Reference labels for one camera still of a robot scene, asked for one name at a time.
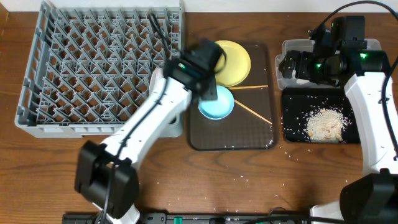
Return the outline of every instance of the pile of white grains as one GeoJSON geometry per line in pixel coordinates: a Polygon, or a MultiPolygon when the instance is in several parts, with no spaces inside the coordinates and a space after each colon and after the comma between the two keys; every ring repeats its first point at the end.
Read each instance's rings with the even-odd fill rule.
{"type": "Polygon", "coordinates": [[[313,142],[342,141],[341,132],[349,121],[342,113],[329,109],[310,112],[307,118],[307,128],[304,130],[313,142]]]}

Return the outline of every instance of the yellow plate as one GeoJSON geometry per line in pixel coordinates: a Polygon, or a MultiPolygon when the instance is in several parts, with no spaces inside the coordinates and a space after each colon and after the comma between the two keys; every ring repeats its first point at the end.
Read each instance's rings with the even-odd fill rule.
{"type": "MultiPolygon", "coordinates": [[[[216,43],[226,53],[225,68],[216,74],[217,84],[230,87],[241,83],[250,72],[251,61],[248,52],[242,46],[232,41],[219,40],[216,43]]],[[[222,55],[217,62],[216,71],[223,68],[224,61],[225,58],[222,55]]]]}

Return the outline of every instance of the plastic bin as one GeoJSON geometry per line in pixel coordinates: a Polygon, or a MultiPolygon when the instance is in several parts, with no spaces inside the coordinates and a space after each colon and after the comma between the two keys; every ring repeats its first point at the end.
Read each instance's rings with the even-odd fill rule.
{"type": "MultiPolygon", "coordinates": [[[[376,39],[365,39],[368,41],[368,50],[381,50],[380,42],[376,39]]],[[[288,50],[299,50],[301,52],[312,52],[313,40],[298,39],[298,40],[285,40],[282,44],[282,55],[277,55],[275,58],[275,70],[278,87],[283,90],[286,87],[299,87],[299,88],[334,88],[330,85],[317,85],[306,80],[299,80],[296,78],[284,78],[282,73],[278,70],[279,63],[285,58],[288,50]]]]}
{"type": "MultiPolygon", "coordinates": [[[[113,134],[149,96],[152,71],[178,57],[183,7],[153,8],[170,39],[165,52],[149,9],[55,9],[42,2],[15,124],[36,138],[113,134]]],[[[161,137],[182,134],[182,115],[161,137]]]]}

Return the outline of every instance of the table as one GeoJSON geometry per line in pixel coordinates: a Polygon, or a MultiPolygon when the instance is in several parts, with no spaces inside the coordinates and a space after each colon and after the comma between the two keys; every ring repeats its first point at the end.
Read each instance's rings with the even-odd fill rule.
{"type": "MultiPolygon", "coordinates": [[[[325,13],[186,13],[187,41],[261,40],[271,64],[287,39],[304,39],[325,13]]],[[[14,125],[17,102],[37,20],[36,12],[12,12],[0,43],[0,223],[60,223],[65,212],[95,212],[73,189],[82,139],[35,139],[14,125]]],[[[398,53],[397,22],[366,14],[366,37],[378,39],[390,61],[398,53]]],[[[280,94],[274,78],[277,114],[280,94]]],[[[397,96],[398,86],[394,84],[397,96]]],[[[185,134],[159,139],[140,171],[141,211],[170,213],[267,213],[299,210],[337,200],[359,179],[360,145],[285,142],[270,151],[197,152],[185,134]]]]}

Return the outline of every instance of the wire grid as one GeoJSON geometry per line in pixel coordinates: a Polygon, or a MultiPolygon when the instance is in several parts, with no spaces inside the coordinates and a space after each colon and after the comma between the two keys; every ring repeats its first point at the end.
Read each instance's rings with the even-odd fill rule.
{"type": "Polygon", "coordinates": [[[179,56],[179,13],[155,13],[167,52],[145,12],[58,10],[37,124],[127,121],[148,97],[153,69],[179,56]]]}

